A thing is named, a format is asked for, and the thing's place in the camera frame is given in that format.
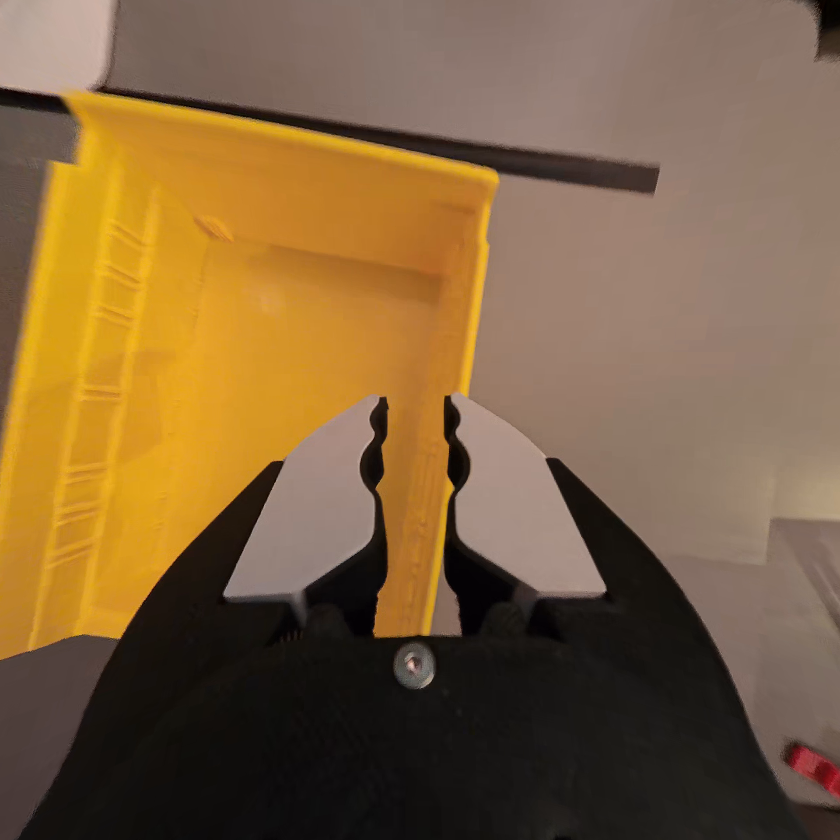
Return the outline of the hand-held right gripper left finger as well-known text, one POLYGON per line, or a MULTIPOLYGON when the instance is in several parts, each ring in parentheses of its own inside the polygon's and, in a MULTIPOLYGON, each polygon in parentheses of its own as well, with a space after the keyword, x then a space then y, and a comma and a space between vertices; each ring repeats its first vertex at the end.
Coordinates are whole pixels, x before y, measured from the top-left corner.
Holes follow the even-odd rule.
POLYGON ((378 486, 388 404, 372 394, 305 437, 280 472, 234 567, 230 603, 283 603, 304 627, 337 606, 372 627, 387 576, 378 486))

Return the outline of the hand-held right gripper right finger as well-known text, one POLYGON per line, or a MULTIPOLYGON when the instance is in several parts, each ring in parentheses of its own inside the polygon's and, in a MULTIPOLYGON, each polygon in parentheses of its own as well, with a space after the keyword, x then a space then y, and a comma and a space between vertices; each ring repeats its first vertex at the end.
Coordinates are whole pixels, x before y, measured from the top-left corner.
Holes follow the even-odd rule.
POLYGON ((541 602, 593 601, 606 584, 543 451, 466 395, 444 400, 448 502, 444 576, 462 631, 510 603, 528 623, 541 602))

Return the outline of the yellow plastic bin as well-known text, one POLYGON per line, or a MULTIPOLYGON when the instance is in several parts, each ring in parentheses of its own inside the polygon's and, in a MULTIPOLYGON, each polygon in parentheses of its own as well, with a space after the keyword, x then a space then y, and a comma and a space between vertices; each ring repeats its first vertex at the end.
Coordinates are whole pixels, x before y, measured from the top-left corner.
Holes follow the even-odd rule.
POLYGON ((106 93, 65 112, 5 386, 2 657, 121 636, 269 462, 369 395, 390 409, 375 631, 428 633, 498 175, 106 93))

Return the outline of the red patterned cloth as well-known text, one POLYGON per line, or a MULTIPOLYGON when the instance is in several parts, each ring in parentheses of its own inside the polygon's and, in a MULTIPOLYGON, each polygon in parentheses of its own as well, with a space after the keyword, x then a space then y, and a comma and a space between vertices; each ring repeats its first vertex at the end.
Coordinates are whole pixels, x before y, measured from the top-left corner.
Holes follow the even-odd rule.
POLYGON ((839 766, 834 761, 802 743, 793 742, 784 753, 784 763, 832 798, 839 799, 839 766))

